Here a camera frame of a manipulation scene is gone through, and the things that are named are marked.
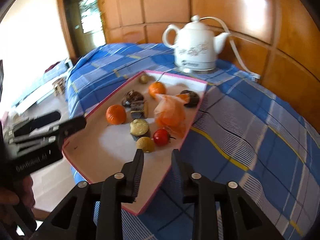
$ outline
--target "red tomato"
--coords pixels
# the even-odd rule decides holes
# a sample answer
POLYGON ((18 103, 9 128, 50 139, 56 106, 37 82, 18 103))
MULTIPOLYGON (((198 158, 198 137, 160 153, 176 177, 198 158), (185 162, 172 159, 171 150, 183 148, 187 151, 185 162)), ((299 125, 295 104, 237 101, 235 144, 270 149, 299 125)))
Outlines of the red tomato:
POLYGON ((158 146, 164 146, 168 144, 170 142, 170 138, 175 139, 174 137, 171 137, 171 135, 165 129, 158 129, 153 134, 153 141, 158 146))

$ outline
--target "teapot handle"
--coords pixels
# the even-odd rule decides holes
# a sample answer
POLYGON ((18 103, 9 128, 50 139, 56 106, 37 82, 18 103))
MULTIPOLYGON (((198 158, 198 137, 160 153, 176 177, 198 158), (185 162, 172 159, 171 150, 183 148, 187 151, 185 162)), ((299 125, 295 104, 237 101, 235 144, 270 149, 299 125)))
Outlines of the teapot handle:
POLYGON ((177 34, 179 33, 180 29, 176 26, 176 25, 173 25, 173 24, 170 24, 167 29, 164 31, 163 35, 162 35, 162 42, 163 44, 168 47, 168 48, 171 48, 171 49, 175 49, 177 47, 176 44, 170 44, 167 40, 167 36, 168 36, 168 33, 169 31, 171 30, 174 30, 177 34))

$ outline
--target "orange plastic bag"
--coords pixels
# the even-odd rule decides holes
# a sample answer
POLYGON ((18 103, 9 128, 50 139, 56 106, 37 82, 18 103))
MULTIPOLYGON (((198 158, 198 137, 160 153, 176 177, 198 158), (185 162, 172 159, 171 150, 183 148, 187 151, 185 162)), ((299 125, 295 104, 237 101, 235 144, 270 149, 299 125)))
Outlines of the orange plastic bag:
POLYGON ((183 137, 186 132, 186 114, 184 104, 188 98, 156 94, 160 100, 154 110, 156 123, 160 128, 166 128, 171 133, 183 137))

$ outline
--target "bed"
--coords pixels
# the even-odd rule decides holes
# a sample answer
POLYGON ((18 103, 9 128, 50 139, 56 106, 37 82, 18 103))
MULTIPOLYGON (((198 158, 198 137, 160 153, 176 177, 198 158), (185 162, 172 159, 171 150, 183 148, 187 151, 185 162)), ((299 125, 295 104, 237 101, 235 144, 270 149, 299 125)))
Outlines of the bed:
MULTIPOLYGON (((88 113, 141 70, 186 75, 174 67, 173 51, 163 44, 99 47, 81 58, 67 76, 70 117, 88 113)), ((208 86, 181 148, 183 160, 216 182, 236 181, 284 239, 301 239, 319 213, 319 134, 287 102, 227 61, 218 60, 214 73, 192 76, 206 80, 208 86)), ((76 183, 84 180, 72 170, 76 183)), ((179 236, 189 240, 193 206, 182 204, 177 190, 170 171, 142 215, 135 217, 123 210, 124 239, 168 240, 179 236)), ((217 210, 222 239, 221 213, 217 210)))

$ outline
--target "wooden panel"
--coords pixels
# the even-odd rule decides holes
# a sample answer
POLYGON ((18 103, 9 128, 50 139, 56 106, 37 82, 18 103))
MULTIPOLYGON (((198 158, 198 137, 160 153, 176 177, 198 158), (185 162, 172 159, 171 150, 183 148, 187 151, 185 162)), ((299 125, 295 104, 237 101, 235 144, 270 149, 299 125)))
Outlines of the wooden panel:
MULTIPOLYGON (((162 34, 170 23, 159 23, 147 25, 147 37, 150 43, 162 43, 162 34)), ((182 28, 184 24, 175 24, 177 27, 182 28)), ((168 34, 168 42, 173 44, 176 33, 170 31, 168 34)))
POLYGON ((108 34, 109 34, 108 43, 123 42, 123 34, 122 34, 121 28, 111 30, 108 32, 108 34))
POLYGON ((105 13, 104 20, 107 29, 112 29, 120 26, 119 10, 117 0, 102 0, 102 10, 105 13))
MULTIPOLYGON (((192 15, 214 16, 234 31, 271 42, 273 25, 272 0, 191 0, 192 15)), ((220 26, 213 20, 206 20, 220 26)))
POLYGON ((143 0, 145 20, 153 22, 188 22, 189 0, 143 0))
POLYGON ((144 26, 129 26, 123 28, 123 42, 146 43, 144 26))
POLYGON ((276 54, 262 85, 287 101, 320 131, 320 82, 290 58, 276 54))
POLYGON ((104 6, 102 4, 102 0, 98 0, 98 6, 99 6, 99 10, 101 12, 101 22, 102 22, 102 29, 103 29, 103 33, 104 33, 104 38, 107 41, 108 40, 108 27, 106 26, 106 19, 105 19, 105 12, 104 12, 104 6))
MULTIPOLYGON (((250 71, 262 75, 268 55, 268 49, 245 39, 233 37, 233 40, 235 41, 236 47, 238 49, 240 57, 242 58, 242 61, 244 62, 244 65, 250 71)), ((239 69, 244 70, 236 59, 236 56, 230 46, 229 40, 226 41, 225 48, 218 55, 218 58, 232 62, 239 69)))
POLYGON ((320 79, 320 31, 300 0, 280 0, 282 23, 278 48, 320 79))
POLYGON ((119 0, 122 26, 143 23, 141 0, 119 0))
POLYGON ((77 58, 75 48, 73 47, 68 23, 66 19, 65 8, 63 4, 63 0, 57 0, 58 12, 60 17, 61 28, 63 32, 64 39, 66 41, 67 49, 69 52, 70 59, 75 60, 77 58))

